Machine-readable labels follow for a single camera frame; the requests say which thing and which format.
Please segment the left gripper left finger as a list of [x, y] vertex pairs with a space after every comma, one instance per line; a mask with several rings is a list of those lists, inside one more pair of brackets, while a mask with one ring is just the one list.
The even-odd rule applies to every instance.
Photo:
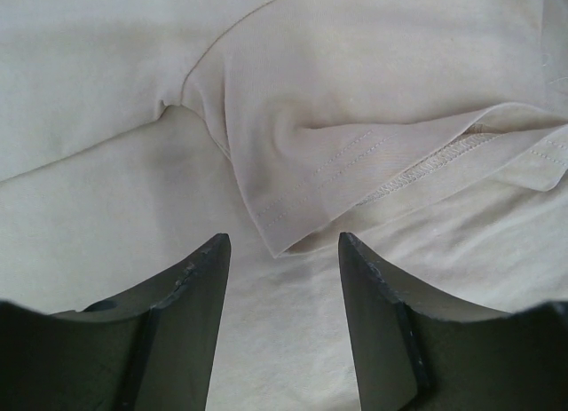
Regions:
[[219, 233], [80, 312], [2, 302], [2, 409], [204, 409], [230, 258]]

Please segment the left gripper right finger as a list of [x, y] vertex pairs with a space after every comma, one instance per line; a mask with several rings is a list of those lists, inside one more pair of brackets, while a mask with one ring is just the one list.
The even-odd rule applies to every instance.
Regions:
[[472, 304], [352, 233], [338, 259], [363, 409], [566, 409], [566, 302], [513, 313]]

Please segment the beige t shirt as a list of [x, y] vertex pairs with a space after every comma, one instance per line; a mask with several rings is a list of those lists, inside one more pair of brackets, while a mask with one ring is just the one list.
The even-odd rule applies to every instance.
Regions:
[[1, 0], [1, 296], [216, 233], [210, 410], [355, 410], [337, 241], [504, 312], [567, 297], [567, 0]]

